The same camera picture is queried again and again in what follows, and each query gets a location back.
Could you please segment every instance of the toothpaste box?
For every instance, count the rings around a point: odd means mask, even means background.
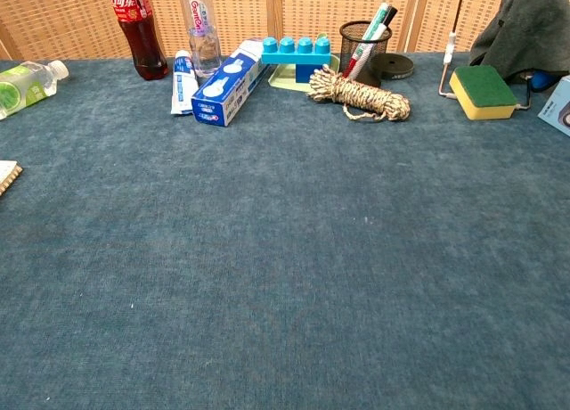
[[[560,79],[538,117],[570,136],[570,75]]]
[[[198,122],[227,127],[269,65],[261,62],[263,40],[245,40],[192,97]]]

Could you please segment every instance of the yellow green sponge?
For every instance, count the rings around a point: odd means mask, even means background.
[[[508,119],[517,106],[510,87],[490,65],[458,67],[450,86],[471,120]]]

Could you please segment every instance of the spiral notebook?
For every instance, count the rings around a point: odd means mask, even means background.
[[[22,167],[15,160],[0,160],[0,196],[18,178]]]

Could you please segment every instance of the red soda bottle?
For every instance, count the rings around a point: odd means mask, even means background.
[[[168,74],[167,60],[160,49],[154,29],[149,0],[111,0],[131,47],[136,71],[145,80],[156,80]]]

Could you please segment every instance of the pen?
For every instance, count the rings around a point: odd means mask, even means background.
[[[376,31],[374,32],[374,34],[372,35],[372,38],[370,40],[379,40],[397,13],[398,13],[398,10],[395,7],[388,6],[386,16],[384,17],[382,22],[379,24],[378,28],[376,29]],[[361,72],[362,67],[364,66],[364,64],[368,60],[368,57],[370,56],[373,47],[374,47],[373,44],[367,44],[364,47],[364,51],[362,52],[362,55],[360,56],[360,58],[358,59],[356,64],[353,66],[353,68],[348,73],[348,78],[355,79],[358,77],[358,74]]]
[[[383,3],[380,5],[378,11],[376,12],[376,15],[374,16],[374,19],[371,21],[370,25],[368,26],[368,28],[364,32],[364,36],[362,36],[362,40],[374,40],[374,37],[373,37],[374,33],[376,32],[376,30],[378,29],[378,27],[382,23],[382,21],[385,19],[388,7],[389,7],[388,3]],[[348,74],[353,69],[356,62],[358,62],[358,60],[362,56],[362,53],[364,52],[366,45],[367,45],[366,43],[360,43],[356,47],[356,49],[354,49],[353,56],[350,58],[350,61],[348,62],[348,66],[346,67],[346,69],[343,73],[343,76],[345,78],[348,77]]]

